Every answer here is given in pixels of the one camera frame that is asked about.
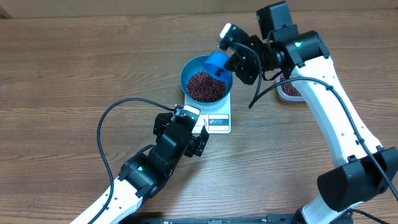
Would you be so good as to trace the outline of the blue plastic measuring scoop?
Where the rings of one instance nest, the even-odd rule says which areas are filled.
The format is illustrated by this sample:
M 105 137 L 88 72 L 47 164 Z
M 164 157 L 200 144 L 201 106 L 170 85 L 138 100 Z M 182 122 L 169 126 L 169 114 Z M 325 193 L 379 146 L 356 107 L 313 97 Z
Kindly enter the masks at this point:
M 222 52 L 213 52 L 203 64 L 204 71 L 211 77 L 227 82 L 232 77 L 232 71 L 227 70 L 224 66 L 229 60 L 229 56 Z

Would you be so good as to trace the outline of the teal metal bowl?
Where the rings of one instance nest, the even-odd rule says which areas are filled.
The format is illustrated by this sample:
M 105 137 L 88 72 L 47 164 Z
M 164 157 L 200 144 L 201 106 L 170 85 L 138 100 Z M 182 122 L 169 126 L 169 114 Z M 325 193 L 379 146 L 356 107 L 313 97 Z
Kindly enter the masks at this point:
M 204 70 L 203 69 L 203 64 L 204 64 L 205 60 L 208 58 L 208 56 L 209 55 L 197 56 L 197 57 L 191 59 L 190 61 L 188 61 L 186 63 L 186 65 L 183 67 L 183 69 L 181 71 L 181 74 L 180 74 L 180 86 L 181 86 L 181 88 L 182 88 L 182 90 L 183 90 L 185 95 L 188 95 L 188 93 L 187 93 L 187 83 L 188 83 L 189 78 L 191 76 L 193 76 L 194 74 L 196 74 L 197 72 L 200 72 L 200 71 Z M 233 76 L 229 79 L 229 81 L 227 81 L 225 83 L 226 83 L 226 91 L 225 91 L 224 97 L 228 93 L 230 93 L 230 91 L 232 89 Z

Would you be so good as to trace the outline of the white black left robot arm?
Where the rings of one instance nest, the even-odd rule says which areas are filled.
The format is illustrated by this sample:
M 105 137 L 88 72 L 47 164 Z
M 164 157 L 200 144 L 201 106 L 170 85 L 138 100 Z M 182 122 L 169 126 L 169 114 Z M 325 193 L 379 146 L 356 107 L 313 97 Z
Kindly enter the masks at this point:
M 182 156 L 200 157 L 203 153 L 209 138 L 205 126 L 198 136 L 193 135 L 202 117 L 187 110 L 158 114 L 153 130 L 156 144 L 127 160 L 113 180 L 113 193 L 107 189 L 72 222 L 119 223 L 159 193 Z

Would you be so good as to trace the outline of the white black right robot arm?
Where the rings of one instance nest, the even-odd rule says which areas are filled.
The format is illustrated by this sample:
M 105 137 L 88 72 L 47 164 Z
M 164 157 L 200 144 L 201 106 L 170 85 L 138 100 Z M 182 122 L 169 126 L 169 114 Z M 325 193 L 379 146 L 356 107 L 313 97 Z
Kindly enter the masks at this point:
M 260 85 L 268 71 L 283 75 L 301 94 L 328 144 L 334 169 L 317 179 L 319 194 L 298 209 L 292 223 L 342 221 L 356 206 L 390 190 L 397 174 L 397 149 L 384 148 L 357 114 L 335 71 L 330 52 L 314 30 L 300 33 L 288 4 L 256 12 L 261 35 L 226 24 L 219 48 L 231 49 L 226 69 L 247 85 Z

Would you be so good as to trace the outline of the white digital kitchen scale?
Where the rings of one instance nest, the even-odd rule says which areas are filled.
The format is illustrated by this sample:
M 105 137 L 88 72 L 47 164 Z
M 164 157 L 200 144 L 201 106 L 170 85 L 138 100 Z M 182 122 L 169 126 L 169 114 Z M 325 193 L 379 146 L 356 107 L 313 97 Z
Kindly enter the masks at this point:
M 193 134 L 200 134 L 202 127 L 209 134 L 229 134 L 231 132 L 231 94 L 212 103 L 201 103 L 185 95 L 185 104 L 200 109 L 199 119 L 193 129 Z

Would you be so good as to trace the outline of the red beans in bowl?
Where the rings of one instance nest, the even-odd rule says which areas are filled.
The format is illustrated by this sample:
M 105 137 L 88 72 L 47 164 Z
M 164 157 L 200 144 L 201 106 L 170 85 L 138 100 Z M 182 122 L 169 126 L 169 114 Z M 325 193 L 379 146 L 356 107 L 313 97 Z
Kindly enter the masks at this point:
M 191 76 L 187 83 L 189 97 L 202 103 L 212 103 L 222 99 L 225 91 L 226 83 L 211 77 L 204 70 Z

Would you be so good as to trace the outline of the clear container of red beans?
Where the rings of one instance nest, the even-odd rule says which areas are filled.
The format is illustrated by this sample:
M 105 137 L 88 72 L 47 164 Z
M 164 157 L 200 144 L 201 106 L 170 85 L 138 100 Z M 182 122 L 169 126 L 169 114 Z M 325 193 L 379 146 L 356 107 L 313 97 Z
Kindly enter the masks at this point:
M 299 91 L 294 88 L 291 83 L 285 83 L 278 86 L 276 89 L 279 99 L 284 102 L 303 103 L 305 101 Z

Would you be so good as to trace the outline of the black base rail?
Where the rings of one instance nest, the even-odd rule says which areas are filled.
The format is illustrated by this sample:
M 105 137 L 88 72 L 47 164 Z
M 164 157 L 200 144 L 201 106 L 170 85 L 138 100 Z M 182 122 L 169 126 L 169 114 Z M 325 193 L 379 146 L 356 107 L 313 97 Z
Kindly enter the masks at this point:
M 291 224 L 293 214 L 272 214 L 266 217 L 233 218 L 160 218 L 149 215 L 130 215 L 120 224 Z

